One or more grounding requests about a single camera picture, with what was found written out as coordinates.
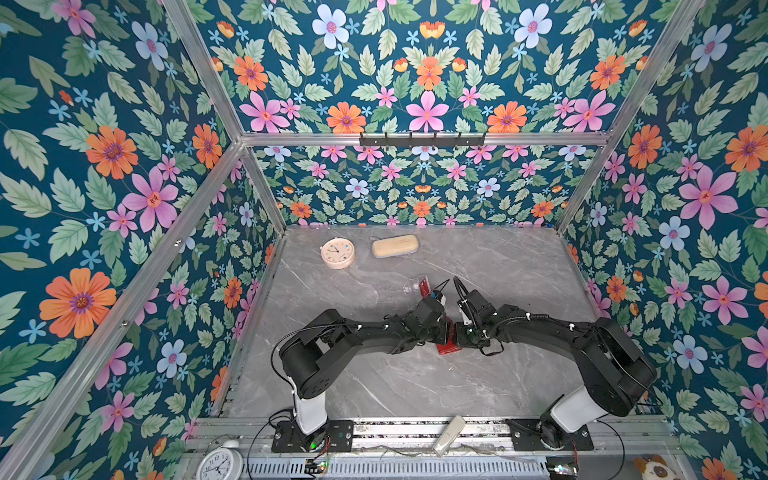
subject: black cable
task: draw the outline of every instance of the black cable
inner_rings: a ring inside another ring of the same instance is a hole
[[[619,465],[619,469],[616,473],[614,473],[611,477],[606,479],[606,480],[614,480],[614,478],[618,477],[621,471],[624,470],[624,460],[627,459],[627,450],[624,448],[624,440],[621,439],[621,435],[619,435],[619,432],[617,432],[615,428],[608,425],[606,422],[603,422],[602,420],[598,420],[598,422],[602,423],[603,425],[607,426],[609,429],[613,430],[616,436],[619,438],[619,442],[621,442],[621,465]]]

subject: aluminum rail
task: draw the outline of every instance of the aluminum rail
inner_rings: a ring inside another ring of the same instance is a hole
[[[163,240],[58,380],[29,427],[5,453],[0,462],[0,478],[29,480],[35,473],[81,404],[79,399],[93,387],[96,376],[107,365],[128,327],[144,308],[152,290],[176,258],[179,245],[190,236],[200,216],[208,208],[242,154],[243,149],[239,144],[231,146],[209,172],[195,195],[165,233]]]
[[[558,219],[555,228],[560,235],[564,235],[565,229],[568,228],[576,212],[581,208],[581,204],[587,198],[595,181],[600,177],[605,163],[616,151],[616,146],[619,145],[624,132],[630,127],[635,115],[637,115],[637,111],[640,110],[640,106],[656,84],[656,80],[661,75],[664,66],[667,65],[675,49],[680,44],[680,41],[682,41],[685,32],[694,21],[694,17],[696,17],[696,14],[704,7],[706,2],[707,0],[680,0],[680,3],[677,4],[672,18],[661,32],[654,49],[651,50],[645,68],[637,77],[632,91],[624,100],[624,103],[621,104],[616,118],[611,123],[611,128],[608,131],[608,142],[595,154],[589,167],[587,167],[587,171],[584,172],[581,181],[576,186],[576,190],[574,190],[573,195],[568,200],[565,212]]]

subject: alarm clock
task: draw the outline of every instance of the alarm clock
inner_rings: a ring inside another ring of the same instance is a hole
[[[245,462],[236,450],[237,440],[227,440],[223,446],[205,455],[197,467],[196,480],[237,480],[243,474]]]
[[[320,248],[320,256],[329,268],[341,270],[355,261],[355,246],[346,238],[334,238]]]

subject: pink flower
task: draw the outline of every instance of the pink flower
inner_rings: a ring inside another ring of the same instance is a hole
[[[134,394],[129,393],[123,398],[123,392],[114,394],[114,404],[101,407],[101,416],[104,417],[104,423],[101,424],[101,431],[106,432],[112,425],[114,430],[119,432],[123,429],[123,419],[134,416],[134,407],[129,407],[134,401]]]
[[[491,154],[489,152],[492,152],[496,150],[495,145],[483,145],[482,147],[472,147],[467,153],[467,158],[473,158],[475,160],[475,165],[479,164],[483,160],[491,160]]]
[[[221,234],[227,231],[227,219],[221,215],[221,212],[212,218],[214,219],[214,232],[221,237]]]
[[[400,178],[400,174],[397,172],[401,170],[402,168],[397,168],[395,166],[395,162],[390,162],[388,167],[382,167],[382,178],[386,178],[387,180]]]
[[[285,128],[290,125],[285,117],[277,115],[280,112],[280,102],[277,100],[268,101],[265,107],[261,95],[252,91],[250,92],[250,102],[253,106],[242,104],[240,110],[249,117],[255,117],[250,121],[250,127],[253,131],[262,131],[266,127],[266,131],[276,134],[278,127]]]
[[[469,105],[477,105],[478,99],[480,98],[480,94],[478,93],[477,87],[472,87],[471,89],[465,88],[462,90],[463,95],[458,98],[458,101],[464,102],[464,108],[467,108]]]
[[[746,396],[746,398],[741,401],[741,406],[747,410],[752,410],[752,413],[755,415],[755,420],[763,422],[768,413],[768,402],[766,402],[765,399],[765,392],[763,391],[763,387],[757,384],[753,389],[754,392],[746,386],[741,387],[741,394]]]
[[[174,304],[174,310],[179,309],[179,303],[181,305],[187,304],[187,297],[186,295],[190,292],[190,289],[186,288],[184,286],[184,282],[179,283],[172,283],[170,285],[170,295],[165,300],[168,302],[173,302]]]
[[[101,390],[105,385],[107,385],[107,382],[109,382],[110,370],[112,370],[112,373],[117,376],[125,375],[127,368],[125,362],[120,359],[126,356],[132,348],[134,348],[134,344],[131,342],[126,342],[121,344],[118,349],[114,351],[112,358],[109,359],[107,365],[101,370],[101,372],[98,374],[98,377],[96,377],[96,390]]]
[[[701,287],[701,291],[704,295],[714,299],[704,302],[704,309],[707,312],[714,312],[717,310],[717,318],[723,325],[730,323],[730,314],[732,313],[739,318],[747,318],[746,308],[736,303],[739,300],[746,298],[746,289],[740,286],[733,290],[728,290],[729,284],[726,277],[721,276],[717,279],[717,290],[711,285],[704,285]]]
[[[458,165],[458,162],[453,164],[453,167],[450,167],[448,169],[448,178],[452,178],[453,180],[458,180],[460,177],[466,177],[467,172],[464,170],[467,169],[466,165]]]
[[[381,92],[376,94],[376,98],[379,99],[379,106],[386,105],[387,107],[392,107],[392,102],[397,101],[394,88],[387,90],[386,87],[382,87]]]
[[[534,162],[529,162],[521,166],[520,173],[522,174],[523,178],[526,178],[528,176],[536,175],[536,170],[538,170],[538,165]]]
[[[367,161],[371,165],[376,163],[377,158],[384,157],[384,152],[380,151],[379,147],[360,147],[355,145],[355,150],[360,152],[357,154],[357,161]]]
[[[712,170],[704,166],[699,169],[696,180],[698,187],[693,184],[680,187],[680,196],[686,200],[693,200],[683,207],[680,218],[693,218],[701,210],[699,223],[705,230],[709,230],[715,223],[715,210],[729,214],[739,207],[733,197],[720,195],[733,186],[733,182],[736,181],[736,172],[722,174],[712,183]]]
[[[677,306],[681,309],[685,308],[686,300],[690,302],[693,299],[686,290],[688,290],[688,282],[678,283],[674,278],[672,279],[672,286],[664,287],[664,291],[670,294],[668,302],[672,304],[677,302]]]
[[[288,116],[288,120],[293,120],[294,118],[301,118],[301,113],[299,112],[300,108],[301,108],[301,105],[293,104],[293,99],[291,98],[289,98],[287,101],[285,100],[280,101],[280,113],[286,114]]]
[[[318,177],[320,180],[326,177],[328,174],[328,170],[326,170],[325,164],[318,164],[315,162],[315,164],[310,168],[310,171],[312,171],[313,177]]]
[[[639,226],[637,225],[637,219],[639,219],[637,215],[633,215],[631,212],[627,214],[625,218],[621,219],[621,222],[624,224],[624,226],[621,228],[623,231],[629,233],[630,235],[633,234]]]
[[[683,157],[683,166],[677,169],[677,172],[679,174],[682,174],[682,177],[680,179],[684,182],[688,180],[688,177],[691,178],[691,180],[696,180],[697,172],[696,170],[701,169],[704,166],[701,162],[699,162],[699,156],[696,154],[691,155],[690,158]]]
[[[437,104],[435,105],[435,94],[431,90],[427,90],[422,94],[422,106],[417,104],[410,104],[406,106],[406,110],[409,114],[415,118],[411,120],[411,124],[408,126],[409,130],[418,130],[424,127],[426,133],[431,127],[433,130],[442,130],[441,117],[448,111],[448,105]]]
[[[629,174],[629,182],[621,188],[622,191],[627,192],[627,195],[624,197],[625,202],[633,201],[635,205],[640,203],[640,194],[648,191],[648,187],[642,184],[644,179],[645,174],[639,174],[636,177],[634,174]]]
[[[514,163],[518,161],[518,158],[528,156],[528,147],[529,145],[505,145],[504,148],[507,150],[502,156],[510,157],[509,160]]]
[[[179,167],[176,166],[176,158],[171,157],[169,159],[166,155],[163,155],[163,161],[157,164],[157,168],[163,172],[163,180],[168,180],[170,178],[170,181],[172,182],[175,182],[176,176],[181,173]]]
[[[573,112],[574,104],[576,103],[576,100],[568,100],[568,97],[563,98],[563,103],[557,104],[554,106],[554,115],[555,117],[565,118],[566,115]]]
[[[51,5],[51,10],[65,20],[68,18],[67,25],[73,35],[80,35],[80,31],[84,31],[87,36],[96,38],[90,25],[96,22],[96,17],[82,6],[80,0],[58,0],[58,3]]]
[[[163,187],[163,174],[157,167],[149,170],[149,184],[139,174],[131,175],[131,180],[141,195],[128,194],[123,199],[123,203],[134,212],[144,211],[139,221],[141,231],[152,230],[155,216],[157,216],[157,222],[160,225],[166,228],[170,227],[177,216],[176,208],[170,204],[170,201],[176,199],[179,189],[173,185]]]
[[[768,232],[768,209],[761,207],[755,210],[755,213],[760,217],[760,219],[755,221],[755,228],[765,228],[766,232]]]
[[[608,307],[611,306],[611,299],[609,297],[603,298],[603,293],[599,288],[592,292],[592,297],[594,298],[595,304],[598,306],[598,310],[600,310],[600,314],[605,318],[611,318],[611,314],[608,313]]]
[[[617,154],[616,152],[611,154],[611,159],[605,162],[605,180],[611,179],[611,183],[615,184],[619,175],[624,173],[624,154]]]
[[[157,295],[159,294],[160,294],[159,288],[155,288],[152,291],[152,294],[149,296],[149,298],[147,299],[147,302],[144,304],[144,308],[142,308],[139,311],[139,314],[136,315],[136,318],[134,319],[134,323],[136,323],[136,325],[141,325],[142,323],[144,323],[144,312],[149,313],[150,315],[154,315],[155,313],[157,313],[157,305],[155,305],[154,302],[152,302],[151,300],[156,299]]]
[[[116,232],[120,230],[120,235],[123,238],[127,238],[129,230],[136,230],[138,227],[132,220],[136,218],[136,212],[128,212],[125,210],[125,205],[118,205],[118,211],[110,210],[107,212],[107,217],[110,217],[113,221],[109,224],[109,230]]]
[[[746,359],[746,364],[755,369],[759,369],[766,364],[766,361],[768,361],[768,329],[764,326],[757,329],[757,338],[760,339],[759,342],[751,336],[745,336],[741,339],[741,343],[743,343],[746,348],[753,352],[757,352]]]
[[[590,130],[600,130],[603,126],[603,121],[600,117],[611,113],[614,108],[616,108],[615,104],[603,105],[604,101],[605,90],[602,90],[595,95],[592,98],[591,103],[587,103],[585,99],[579,98],[576,100],[575,105],[577,113],[566,118],[563,125],[566,127],[573,127],[576,125],[574,131],[585,131],[587,130],[587,127],[589,127]]]
[[[323,147],[320,156],[323,158],[331,157],[331,161],[336,163],[340,158],[346,158],[346,152],[343,145],[328,145]]]

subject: small blue flower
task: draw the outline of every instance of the small blue flower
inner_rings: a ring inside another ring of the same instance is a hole
[[[221,38],[221,33],[219,33],[218,30],[209,30],[208,34],[210,35],[208,39],[211,41],[215,41],[216,45],[221,45],[221,42],[224,41],[224,39]]]
[[[125,462],[125,465],[123,465],[123,468],[127,468],[129,471],[132,471],[138,462],[139,462],[139,452],[131,452],[128,454],[128,461]]]
[[[129,375],[133,375],[134,373],[138,373],[139,367],[141,364],[144,363],[143,360],[141,360],[141,357],[136,355],[136,358],[128,362],[128,366],[131,367],[130,370],[128,370]]]
[[[100,228],[104,228],[104,220],[106,220],[106,217],[102,217],[98,214],[98,212],[94,212],[93,217],[89,217],[85,220],[85,223],[88,225],[94,226],[94,232],[98,232]]]
[[[101,263],[101,258],[98,258],[99,251],[94,250],[93,253],[89,252],[88,250],[83,250],[83,257],[85,257],[85,260],[82,260],[80,262],[80,266],[86,266],[88,265],[88,268],[91,270],[94,269],[94,265],[98,265]]]
[[[447,43],[450,47],[453,45],[453,42],[456,41],[456,30],[454,31],[445,31],[445,38],[442,39],[443,43]]]
[[[23,329],[21,332],[18,333],[19,336],[29,336],[27,339],[30,343],[35,343],[35,340],[38,339],[39,336],[45,336],[45,322],[38,323],[35,319],[29,320],[29,328]]]
[[[36,240],[40,238],[40,234],[39,233],[32,234],[32,230],[29,227],[26,227],[24,229],[24,235],[17,233],[14,238],[16,240],[21,240],[24,242],[24,245],[22,245],[22,247],[24,247],[24,250],[27,250],[29,248],[30,243],[35,247],[38,247],[40,245],[40,243]]]
[[[69,105],[61,104],[61,107],[59,107],[55,100],[51,100],[51,106],[53,108],[48,110],[48,113],[51,115],[57,115],[59,121],[64,121],[65,118],[72,118],[72,116],[67,113],[67,110],[69,110]]]
[[[406,38],[406,41],[409,41],[411,43],[411,46],[419,43],[420,42],[420,40],[419,40],[419,33],[416,30],[409,31],[408,32],[408,38]]]
[[[247,30],[243,30],[243,27],[240,27],[240,26],[237,27],[236,35],[240,37],[240,40],[246,41],[248,39],[248,33],[249,32]]]

